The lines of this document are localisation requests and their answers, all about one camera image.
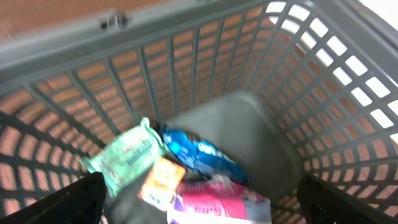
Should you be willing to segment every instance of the gray basket floor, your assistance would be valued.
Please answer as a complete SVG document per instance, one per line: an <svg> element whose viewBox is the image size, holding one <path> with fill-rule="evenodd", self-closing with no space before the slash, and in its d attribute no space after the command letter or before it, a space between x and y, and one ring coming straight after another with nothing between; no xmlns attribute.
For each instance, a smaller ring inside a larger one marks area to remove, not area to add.
<svg viewBox="0 0 398 224"><path fill-rule="evenodd" d="M207 103L168 122L210 140L240 164L251 179L249 186L271 203L294 189L301 167L284 138L273 131L259 102L246 93L235 93ZM166 214L137 198L149 171L106 204L115 223L167 223ZM198 179L189 173L185 181Z"/></svg>

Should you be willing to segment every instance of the brown surface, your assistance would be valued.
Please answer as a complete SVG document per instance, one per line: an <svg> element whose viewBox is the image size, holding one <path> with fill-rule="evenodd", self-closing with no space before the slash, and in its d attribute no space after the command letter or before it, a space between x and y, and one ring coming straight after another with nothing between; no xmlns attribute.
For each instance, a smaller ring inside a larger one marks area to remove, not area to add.
<svg viewBox="0 0 398 224"><path fill-rule="evenodd" d="M2 0L0 40L111 9L129 11L169 0Z"/></svg>

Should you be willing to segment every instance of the orange packet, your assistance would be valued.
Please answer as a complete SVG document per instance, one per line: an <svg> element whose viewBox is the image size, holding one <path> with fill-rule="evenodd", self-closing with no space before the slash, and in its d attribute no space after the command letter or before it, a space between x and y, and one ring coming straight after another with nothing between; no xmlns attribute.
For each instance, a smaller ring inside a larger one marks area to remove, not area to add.
<svg viewBox="0 0 398 224"><path fill-rule="evenodd" d="M150 170L138 197L159 210L166 211L185 173L182 166L160 157Z"/></svg>

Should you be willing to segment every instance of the plastic basket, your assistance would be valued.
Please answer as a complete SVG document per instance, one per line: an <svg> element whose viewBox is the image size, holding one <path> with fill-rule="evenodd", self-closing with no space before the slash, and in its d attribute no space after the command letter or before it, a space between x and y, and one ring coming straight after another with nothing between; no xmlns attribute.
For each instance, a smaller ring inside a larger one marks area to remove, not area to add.
<svg viewBox="0 0 398 224"><path fill-rule="evenodd" d="M227 133L210 119L222 107L289 155L268 155L290 169L274 223L305 223L304 172L398 217L397 51L344 1L187 1L117 21L0 49L0 216L86 175L81 157L143 116L196 113L211 135Z"/></svg>

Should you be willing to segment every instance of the candy wrapper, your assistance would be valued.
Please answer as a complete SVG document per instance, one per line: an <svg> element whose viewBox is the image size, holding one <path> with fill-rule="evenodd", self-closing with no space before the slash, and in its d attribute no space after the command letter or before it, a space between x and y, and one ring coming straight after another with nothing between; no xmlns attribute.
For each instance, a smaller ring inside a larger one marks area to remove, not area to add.
<svg viewBox="0 0 398 224"><path fill-rule="evenodd" d="M222 174L240 184L248 181L242 168L210 142L195 134L168 127L162 130L162 134L170 151L186 168L198 171L208 178L214 174Z"/></svg>
<svg viewBox="0 0 398 224"><path fill-rule="evenodd" d="M167 152L160 136L149 126L148 118L119 135L101 154L83 158L90 172L102 172L111 197L146 171Z"/></svg>
<svg viewBox="0 0 398 224"><path fill-rule="evenodd" d="M271 202L219 175L208 182L180 184L174 204L167 211L167 221L170 224L270 224Z"/></svg>
<svg viewBox="0 0 398 224"><path fill-rule="evenodd" d="M160 157L150 170L138 197L159 210L166 211L184 175L185 169L182 166Z"/></svg>

